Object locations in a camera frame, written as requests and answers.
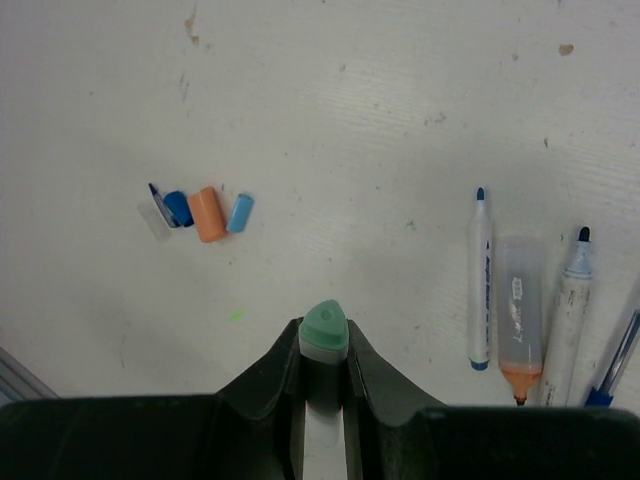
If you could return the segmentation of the orange pen cap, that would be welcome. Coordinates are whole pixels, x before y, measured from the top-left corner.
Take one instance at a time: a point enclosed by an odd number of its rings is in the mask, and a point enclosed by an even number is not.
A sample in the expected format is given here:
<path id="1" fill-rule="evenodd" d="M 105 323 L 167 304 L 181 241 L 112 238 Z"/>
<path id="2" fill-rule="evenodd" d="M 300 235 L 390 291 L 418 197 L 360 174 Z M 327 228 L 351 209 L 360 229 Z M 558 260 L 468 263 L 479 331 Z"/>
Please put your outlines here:
<path id="1" fill-rule="evenodd" d="M 200 240 L 213 243 L 226 236 L 226 222 L 212 186 L 187 197 L 187 203 Z"/>

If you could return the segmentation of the dark blue pen cap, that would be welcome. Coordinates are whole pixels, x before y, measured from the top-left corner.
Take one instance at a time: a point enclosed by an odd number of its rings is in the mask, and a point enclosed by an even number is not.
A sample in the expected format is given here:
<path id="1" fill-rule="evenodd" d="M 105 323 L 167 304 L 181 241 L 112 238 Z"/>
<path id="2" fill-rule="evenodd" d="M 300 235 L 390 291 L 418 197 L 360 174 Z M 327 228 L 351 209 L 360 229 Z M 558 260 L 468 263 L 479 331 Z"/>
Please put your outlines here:
<path id="1" fill-rule="evenodd" d="M 163 202 L 180 227 L 188 228 L 194 225 L 187 197 L 182 191 L 167 193 Z"/>

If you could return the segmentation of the dark blue capped marker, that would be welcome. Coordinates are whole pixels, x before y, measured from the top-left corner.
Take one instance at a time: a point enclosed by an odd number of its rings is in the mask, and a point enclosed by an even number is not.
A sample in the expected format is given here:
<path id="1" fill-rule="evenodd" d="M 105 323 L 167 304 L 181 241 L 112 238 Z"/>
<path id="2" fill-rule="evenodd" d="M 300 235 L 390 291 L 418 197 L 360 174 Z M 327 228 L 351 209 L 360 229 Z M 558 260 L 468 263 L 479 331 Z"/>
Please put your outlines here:
<path id="1" fill-rule="evenodd" d="M 583 226 L 561 275 L 554 303 L 540 383 L 539 404 L 543 407 L 567 405 L 592 278 L 591 230 Z"/>

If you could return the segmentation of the dark blue ballpoint pen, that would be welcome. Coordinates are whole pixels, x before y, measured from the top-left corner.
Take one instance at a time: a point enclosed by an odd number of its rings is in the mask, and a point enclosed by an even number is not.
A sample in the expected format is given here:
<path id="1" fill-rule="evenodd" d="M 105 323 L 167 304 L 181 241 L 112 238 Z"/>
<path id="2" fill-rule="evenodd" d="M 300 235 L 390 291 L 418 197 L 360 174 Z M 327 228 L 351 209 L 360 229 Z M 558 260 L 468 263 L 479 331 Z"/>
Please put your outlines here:
<path id="1" fill-rule="evenodd" d="M 622 310 L 618 326 L 603 356 L 596 382 L 584 401 L 585 407 L 608 408 L 624 371 L 639 342 L 639 277 L 636 277 Z"/>

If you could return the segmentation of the light blue pen cap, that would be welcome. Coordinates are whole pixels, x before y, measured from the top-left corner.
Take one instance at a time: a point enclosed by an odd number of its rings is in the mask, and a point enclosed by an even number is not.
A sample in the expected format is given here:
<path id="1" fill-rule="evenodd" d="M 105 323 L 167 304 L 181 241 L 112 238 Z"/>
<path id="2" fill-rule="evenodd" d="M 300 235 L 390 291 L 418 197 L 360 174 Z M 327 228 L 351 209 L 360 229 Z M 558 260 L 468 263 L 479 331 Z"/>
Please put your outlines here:
<path id="1" fill-rule="evenodd" d="M 254 198 L 247 193 L 240 193 L 235 200 L 226 225 L 226 231 L 232 234 L 241 233 L 246 229 L 252 209 Z"/>

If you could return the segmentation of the clear pen cap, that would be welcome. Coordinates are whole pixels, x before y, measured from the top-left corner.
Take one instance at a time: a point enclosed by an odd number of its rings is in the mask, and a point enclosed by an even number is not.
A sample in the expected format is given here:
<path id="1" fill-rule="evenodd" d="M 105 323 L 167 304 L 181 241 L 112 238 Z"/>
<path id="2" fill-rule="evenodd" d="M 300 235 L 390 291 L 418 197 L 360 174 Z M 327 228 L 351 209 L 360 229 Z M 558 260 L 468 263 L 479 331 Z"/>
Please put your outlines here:
<path id="1" fill-rule="evenodd" d="M 140 202 L 137 211 L 158 243 L 165 243 L 170 239 L 170 228 L 153 200 Z"/>

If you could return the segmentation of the light blue capped marker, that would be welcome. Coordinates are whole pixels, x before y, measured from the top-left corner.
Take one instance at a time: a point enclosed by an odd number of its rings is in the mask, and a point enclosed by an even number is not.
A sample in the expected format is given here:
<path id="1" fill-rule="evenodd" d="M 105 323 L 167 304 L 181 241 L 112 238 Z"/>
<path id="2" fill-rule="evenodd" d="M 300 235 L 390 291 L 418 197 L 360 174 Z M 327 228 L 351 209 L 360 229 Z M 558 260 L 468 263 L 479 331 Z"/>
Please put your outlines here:
<path id="1" fill-rule="evenodd" d="M 490 363 L 493 226 L 486 192 L 478 187 L 468 228 L 467 357 L 474 371 Z"/>

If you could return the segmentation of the orange capped marker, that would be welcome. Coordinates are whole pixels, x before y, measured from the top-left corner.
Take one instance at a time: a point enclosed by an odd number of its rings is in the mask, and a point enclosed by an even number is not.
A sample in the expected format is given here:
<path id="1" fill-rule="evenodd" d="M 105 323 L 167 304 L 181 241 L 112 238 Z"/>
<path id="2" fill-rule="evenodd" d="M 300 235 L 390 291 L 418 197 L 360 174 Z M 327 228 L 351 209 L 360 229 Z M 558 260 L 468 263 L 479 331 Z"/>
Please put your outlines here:
<path id="1" fill-rule="evenodd" d="M 543 245 L 530 237 L 505 237 L 496 260 L 498 365 L 523 406 L 543 370 Z"/>

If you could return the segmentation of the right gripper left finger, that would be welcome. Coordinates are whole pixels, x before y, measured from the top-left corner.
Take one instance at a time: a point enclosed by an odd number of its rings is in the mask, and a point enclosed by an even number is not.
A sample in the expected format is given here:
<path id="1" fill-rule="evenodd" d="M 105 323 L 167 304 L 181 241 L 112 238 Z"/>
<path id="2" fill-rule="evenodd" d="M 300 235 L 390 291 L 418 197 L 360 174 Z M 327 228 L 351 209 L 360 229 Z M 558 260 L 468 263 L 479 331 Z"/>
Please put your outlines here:
<path id="1" fill-rule="evenodd" d="M 290 321 L 270 349 L 217 394 L 217 477 L 303 477 L 306 407 Z"/>

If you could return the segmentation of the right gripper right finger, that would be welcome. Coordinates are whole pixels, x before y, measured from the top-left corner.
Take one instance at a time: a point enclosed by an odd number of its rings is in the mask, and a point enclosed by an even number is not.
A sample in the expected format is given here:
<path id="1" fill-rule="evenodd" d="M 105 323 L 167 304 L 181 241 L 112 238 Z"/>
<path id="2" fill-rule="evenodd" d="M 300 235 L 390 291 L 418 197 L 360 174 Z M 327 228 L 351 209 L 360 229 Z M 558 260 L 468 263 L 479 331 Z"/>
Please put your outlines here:
<path id="1" fill-rule="evenodd" d="M 350 320 L 343 377 L 349 479 L 438 479 L 439 461 L 425 414 L 445 404 L 378 354 Z"/>

